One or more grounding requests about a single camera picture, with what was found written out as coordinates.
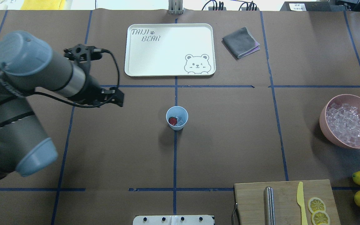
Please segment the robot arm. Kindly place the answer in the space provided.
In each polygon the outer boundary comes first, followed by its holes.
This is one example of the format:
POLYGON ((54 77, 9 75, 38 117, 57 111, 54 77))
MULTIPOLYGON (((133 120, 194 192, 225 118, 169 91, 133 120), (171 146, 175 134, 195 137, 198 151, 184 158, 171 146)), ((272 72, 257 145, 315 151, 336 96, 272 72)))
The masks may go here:
POLYGON ((119 82, 102 88, 90 75, 91 62, 107 49, 77 44, 61 55, 44 40, 16 30, 0 41, 0 180, 12 172, 33 175, 56 161, 58 153, 28 96, 41 95, 78 108, 122 107, 119 82))

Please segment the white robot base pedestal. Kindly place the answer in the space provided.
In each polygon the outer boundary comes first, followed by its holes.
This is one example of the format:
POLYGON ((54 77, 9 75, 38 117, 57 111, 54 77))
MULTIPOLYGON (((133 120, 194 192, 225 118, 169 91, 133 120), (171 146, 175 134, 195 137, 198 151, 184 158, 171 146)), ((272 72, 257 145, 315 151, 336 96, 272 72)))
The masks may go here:
POLYGON ((212 215, 139 215, 133 225, 214 225, 212 215))

